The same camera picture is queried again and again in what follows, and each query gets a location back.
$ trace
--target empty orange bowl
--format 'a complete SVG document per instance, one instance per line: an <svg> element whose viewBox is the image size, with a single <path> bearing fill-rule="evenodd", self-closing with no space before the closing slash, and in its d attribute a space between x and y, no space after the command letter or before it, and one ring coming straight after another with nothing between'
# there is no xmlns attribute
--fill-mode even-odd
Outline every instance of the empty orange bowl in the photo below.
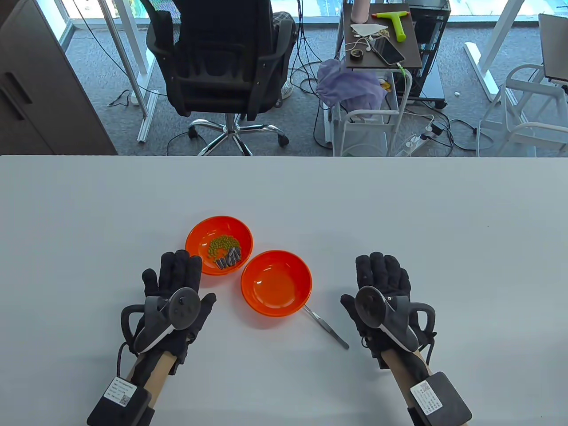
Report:
<svg viewBox="0 0 568 426"><path fill-rule="evenodd" d="M206 275L227 275L241 268L252 254L250 229L230 216L214 216L198 223L185 241L185 249L203 260ZM238 261L228 258L231 249L240 253Z"/></svg>
<svg viewBox="0 0 568 426"><path fill-rule="evenodd" d="M272 250L249 262L241 276L241 291L259 314L287 316L302 309L310 298L312 274L295 254Z"/></svg>

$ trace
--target white label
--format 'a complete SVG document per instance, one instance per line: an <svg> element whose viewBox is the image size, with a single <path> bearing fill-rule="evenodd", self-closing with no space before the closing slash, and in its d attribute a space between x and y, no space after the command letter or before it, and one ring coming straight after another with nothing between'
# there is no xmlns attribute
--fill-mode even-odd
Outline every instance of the white label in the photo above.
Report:
<svg viewBox="0 0 568 426"><path fill-rule="evenodd" d="M442 408L442 403L427 381L412 386L410 392L412 392L416 402L418 402L418 405L427 416Z"/></svg>
<svg viewBox="0 0 568 426"><path fill-rule="evenodd" d="M136 386L133 384L122 380L120 377L115 377L103 396L122 407L126 407L135 390Z"/></svg>

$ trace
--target gloved hand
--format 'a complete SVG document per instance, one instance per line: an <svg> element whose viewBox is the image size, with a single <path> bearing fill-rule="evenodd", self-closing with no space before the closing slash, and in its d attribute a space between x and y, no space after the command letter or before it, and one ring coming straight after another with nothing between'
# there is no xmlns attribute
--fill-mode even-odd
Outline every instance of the gloved hand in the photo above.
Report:
<svg viewBox="0 0 568 426"><path fill-rule="evenodd" d="M146 296L161 296L169 298L176 290L182 287L190 287L196 292L199 291L201 281L202 260L199 256L189 256L185 250L177 250L164 253L160 267L160 279L153 269L142 272L144 282L144 294ZM214 293L207 294L201 299L201 309L199 315L192 325L183 330L174 330L166 335L154 347L156 350L168 351L178 358L179 364L183 364L187 355L187 346L195 341L197 334L201 331L203 323L207 319L213 304L217 298ZM136 327L135 337L144 327L144 317L142 317Z"/></svg>
<svg viewBox="0 0 568 426"><path fill-rule="evenodd" d="M363 255L355 259L357 269L357 285L359 288L373 286L377 288L385 298L390 296L408 296L410 298L410 280L406 269L400 267L398 260L394 256L374 252L370 256ZM349 294L341 296L341 304L355 322L359 335L365 340L374 358L379 360L381 368L388 368L381 358L381 352L389 349L397 351L405 367L418 380L425 380L429 376L424 361L411 352L402 349L388 335L380 329L368 327L359 317L355 308L355 298ZM410 326L418 330L418 314L410 317Z"/></svg>

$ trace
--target pink bottle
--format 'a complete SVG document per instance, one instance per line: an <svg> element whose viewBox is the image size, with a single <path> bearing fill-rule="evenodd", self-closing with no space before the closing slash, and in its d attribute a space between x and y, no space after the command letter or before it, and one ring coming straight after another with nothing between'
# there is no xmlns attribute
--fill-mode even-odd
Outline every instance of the pink bottle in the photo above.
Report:
<svg viewBox="0 0 568 426"><path fill-rule="evenodd" d="M351 21L355 24L364 24L369 20L369 8L371 0L353 0L353 9L351 10Z"/></svg>

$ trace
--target person's leg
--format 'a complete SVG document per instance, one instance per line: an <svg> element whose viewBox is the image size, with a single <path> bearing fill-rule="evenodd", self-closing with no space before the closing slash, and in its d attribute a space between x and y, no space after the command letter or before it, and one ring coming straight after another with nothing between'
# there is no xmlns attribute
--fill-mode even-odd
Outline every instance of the person's leg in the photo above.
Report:
<svg viewBox="0 0 568 426"><path fill-rule="evenodd" d="M294 47L294 44L296 44L296 40L298 39L298 26L294 22L294 18L292 18L292 15L290 15L288 12L274 12L272 15L272 25L274 26L276 33L278 32L278 29L280 27L280 22L285 19L288 19L293 22L292 38L290 39L290 48L284 58L284 61L288 63L290 61L290 56L292 54L292 49ZM285 83L282 85L281 98L278 100L278 103L276 104L277 108L280 108L282 106L283 99L288 98L292 94L293 88L294 87L290 82L290 79L286 79Z"/></svg>

